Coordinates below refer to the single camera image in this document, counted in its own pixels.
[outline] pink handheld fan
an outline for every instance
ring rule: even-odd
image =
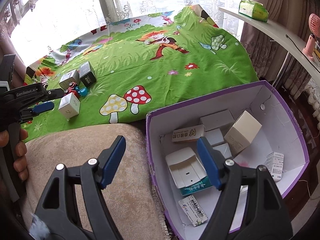
[[[303,53],[306,54],[310,60],[315,61],[312,52],[316,46],[315,38],[320,37],[320,18],[314,13],[309,17],[309,28],[312,33],[309,36],[306,47],[303,49]]]

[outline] yellow mushroom print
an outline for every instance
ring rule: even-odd
[[[117,94],[112,94],[109,96],[106,103],[100,108],[100,114],[110,115],[109,123],[117,123],[118,112],[126,110],[127,107],[128,103],[124,98]]]

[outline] orange hair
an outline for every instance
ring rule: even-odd
[[[166,30],[155,31],[155,32],[147,33],[147,34],[143,35],[141,38],[143,40],[146,40],[146,39],[150,38],[153,35],[157,35],[157,34],[161,34],[161,33],[165,33],[165,32],[167,32],[167,31]]]
[[[40,67],[36,70],[36,76],[53,76],[55,74],[54,71],[49,67]]]

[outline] green blanket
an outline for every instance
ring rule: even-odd
[[[50,132],[144,119],[154,109],[224,88],[257,81],[241,43],[196,16],[157,13],[93,30],[38,60],[25,82],[59,87],[62,74],[90,61],[97,82],[80,98],[79,115],[67,120],[58,111],[41,114],[22,127],[28,140]]]

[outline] open cardboard box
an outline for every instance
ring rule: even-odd
[[[235,120],[246,110],[262,124],[251,145],[235,158],[238,164],[256,168],[265,163],[271,152],[284,154],[284,173],[276,183],[282,197],[293,188],[309,163],[297,121],[276,89],[266,81],[224,89],[148,113],[146,148],[152,182],[164,205],[164,214],[180,240],[198,240],[209,220],[193,227],[178,204],[183,197],[175,186],[165,156],[185,147],[191,147],[196,154],[197,150],[195,142],[173,144],[172,131],[197,125],[200,117],[226,109],[231,111]],[[240,193],[231,231],[241,225],[246,194],[245,190]],[[210,219],[220,191],[210,187],[193,195]]]

